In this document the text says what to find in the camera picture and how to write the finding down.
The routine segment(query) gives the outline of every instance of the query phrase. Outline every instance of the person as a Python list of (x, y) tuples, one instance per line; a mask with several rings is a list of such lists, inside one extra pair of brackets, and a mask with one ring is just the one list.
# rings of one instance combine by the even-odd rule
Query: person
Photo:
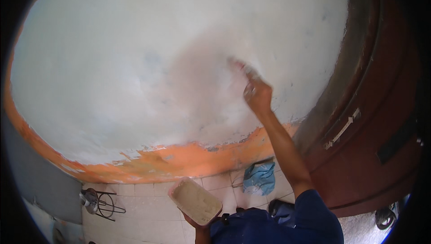
[(295, 195), (294, 228), (280, 225), (263, 209), (246, 209), (208, 226), (196, 229), (195, 244), (225, 243), (343, 243), (337, 217), (326, 207), (313, 187), (310, 173), (289, 134), (271, 110), (272, 87), (245, 63), (230, 60), (244, 72), (249, 82), (244, 99), (265, 127), (275, 156)]

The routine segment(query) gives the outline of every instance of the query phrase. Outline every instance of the plastering tray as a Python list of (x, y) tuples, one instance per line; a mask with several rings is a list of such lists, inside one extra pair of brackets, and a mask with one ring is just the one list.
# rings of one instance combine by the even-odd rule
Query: plastering tray
[(168, 195), (179, 209), (202, 226), (208, 225), (223, 208), (220, 200), (189, 177), (177, 181)]

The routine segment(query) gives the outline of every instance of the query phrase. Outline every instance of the orange paint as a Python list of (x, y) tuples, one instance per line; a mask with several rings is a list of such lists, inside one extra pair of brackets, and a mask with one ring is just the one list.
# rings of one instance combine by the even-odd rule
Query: orange paint
[[(21, 31), (22, 25), (15, 38), (14, 47)], [(244, 168), (273, 155), (266, 130), (256, 128), (245, 142), (215, 146), (211, 151), (192, 142), (186, 146), (166, 146), (165, 149), (155, 151), (139, 150), (141, 156), (137, 159), (129, 159), (127, 155), (121, 153), (125, 157), (124, 160), (113, 161), (112, 164), (84, 165), (69, 161), (41, 139), (15, 107), (10, 82), (14, 47), (9, 57), (5, 80), (3, 104), (6, 114), (34, 150), (79, 180), (96, 183), (168, 182), (183, 176), (203, 177)], [(293, 135), (299, 124), (284, 126), (290, 135)]]

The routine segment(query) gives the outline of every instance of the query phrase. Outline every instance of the blue shirt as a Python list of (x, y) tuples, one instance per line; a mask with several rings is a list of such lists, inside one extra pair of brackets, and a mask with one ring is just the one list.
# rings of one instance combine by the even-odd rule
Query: blue shirt
[(211, 225), (215, 244), (331, 243), (342, 244), (343, 231), (337, 217), (316, 190), (301, 193), (295, 201), (295, 228), (279, 225), (263, 209), (232, 214), (229, 225)]

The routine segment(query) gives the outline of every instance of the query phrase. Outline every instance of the plaster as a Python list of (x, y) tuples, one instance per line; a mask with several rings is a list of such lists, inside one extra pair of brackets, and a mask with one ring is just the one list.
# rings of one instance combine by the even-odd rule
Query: plaster
[(226, 58), (250, 62), (280, 121), (297, 122), (328, 83), (346, 17), (347, 0), (37, 0), (15, 46), (14, 106), (82, 165), (218, 151), (260, 126)]

